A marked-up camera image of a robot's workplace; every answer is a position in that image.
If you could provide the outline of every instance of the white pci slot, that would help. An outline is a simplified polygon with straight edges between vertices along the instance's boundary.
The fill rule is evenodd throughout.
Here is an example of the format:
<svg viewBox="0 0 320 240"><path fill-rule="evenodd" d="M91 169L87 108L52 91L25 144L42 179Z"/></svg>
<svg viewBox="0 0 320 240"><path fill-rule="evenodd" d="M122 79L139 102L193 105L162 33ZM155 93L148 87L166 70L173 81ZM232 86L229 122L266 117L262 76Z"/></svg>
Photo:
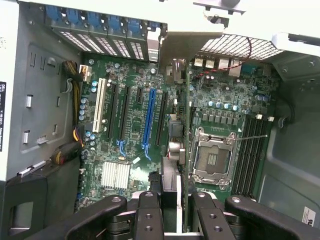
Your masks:
<svg viewBox="0 0 320 240"><path fill-rule="evenodd" d="M105 98L108 81L104 78L99 78L98 92L96 96L94 119L93 119L93 132L99 133L101 131L101 121L103 117L103 111L105 108Z"/></svg>

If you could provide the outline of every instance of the mounting hole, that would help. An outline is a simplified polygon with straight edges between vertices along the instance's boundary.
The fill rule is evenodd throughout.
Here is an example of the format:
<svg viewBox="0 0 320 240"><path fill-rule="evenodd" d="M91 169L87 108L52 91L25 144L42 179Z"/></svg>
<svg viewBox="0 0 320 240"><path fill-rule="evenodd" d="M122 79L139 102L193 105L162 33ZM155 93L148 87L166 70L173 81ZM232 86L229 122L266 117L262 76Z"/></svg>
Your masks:
<svg viewBox="0 0 320 240"><path fill-rule="evenodd" d="M213 229L214 229L216 232L222 232L222 228L219 227L219 226L215 226Z"/></svg>
<svg viewBox="0 0 320 240"><path fill-rule="evenodd" d="M146 232L151 232L152 231L152 226L146 226L145 228L144 228L144 230L146 231Z"/></svg>

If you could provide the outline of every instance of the green circuit board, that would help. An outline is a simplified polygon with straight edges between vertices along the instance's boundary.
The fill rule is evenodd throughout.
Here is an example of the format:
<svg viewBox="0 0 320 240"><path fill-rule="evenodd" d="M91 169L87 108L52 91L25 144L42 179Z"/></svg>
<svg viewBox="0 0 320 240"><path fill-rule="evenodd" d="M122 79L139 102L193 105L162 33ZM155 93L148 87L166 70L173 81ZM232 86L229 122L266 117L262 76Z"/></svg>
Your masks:
<svg viewBox="0 0 320 240"><path fill-rule="evenodd" d="M83 64L92 70L90 83L83 83L81 95L87 103L80 124L85 125L85 133L88 135L84 138L85 147L81 155L83 174L80 176L77 210L108 195L118 194L129 200L132 193L149 189L149 173L160 171L161 157L167 155L168 115L177 114L182 120L188 119L185 108L183 109L186 101L179 100L179 92L190 89L189 101L193 109L191 134L202 126L208 134L228 136L235 132L237 137L241 137L246 114L271 115L274 111L275 100L272 96L278 87L278 79L263 76L254 66L247 66L247 70L243 70L240 77L228 76L226 72L205 73L205 69L191 66L192 87L189 88L185 84L166 84L164 77L157 74L157 65L148 62L86 54ZM111 86L105 91L102 130L93 133L92 123L97 101L95 88L98 88L93 86L93 83L101 78L110 80ZM146 156L143 138L152 89L155 90L155 99ZM164 93L167 98L160 116ZM268 101L256 100L256 95L268 96ZM124 133L121 134L125 101L127 117ZM160 136L157 136L157 126L161 118L164 118L163 127ZM124 136L122 146L119 144L121 135ZM109 171L108 178L115 174L114 178L106 179L104 171ZM108 181L115 184L102 184ZM196 183L195 186L198 190L214 192L217 198L223 201L230 195L232 185L219 188L216 185Z"/></svg>

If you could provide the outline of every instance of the gray plastic panel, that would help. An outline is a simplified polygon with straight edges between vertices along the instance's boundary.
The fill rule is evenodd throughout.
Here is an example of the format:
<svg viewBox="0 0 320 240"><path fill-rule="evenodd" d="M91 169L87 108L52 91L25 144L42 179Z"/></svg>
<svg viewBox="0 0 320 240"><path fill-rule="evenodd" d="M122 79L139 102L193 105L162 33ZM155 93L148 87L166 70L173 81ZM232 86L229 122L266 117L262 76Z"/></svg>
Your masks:
<svg viewBox="0 0 320 240"><path fill-rule="evenodd" d="M43 16L20 5L16 60L13 83L11 127L6 179L27 167L48 159L58 146L72 139L71 95L60 93L66 76L58 73L64 60L80 62L76 48L60 38L42 23ZM48 65L53 58L56 67ZM26 108L27 95L33 95L31 108ZM57 124L57 134L53 135ZM28 144L23 144L24 131L30 131ZM46 136L46 143L37 138Z"/></svg>
<svg viewBox="0 0 320 240"><path fill-rule="evenodd" d="M295 106L295 121L270 134L259 202L302 221L305 207L315 212L320 228L320 84L308 79L286 82L281 93ZM278 101L276 116L290 114Z"/></svg>

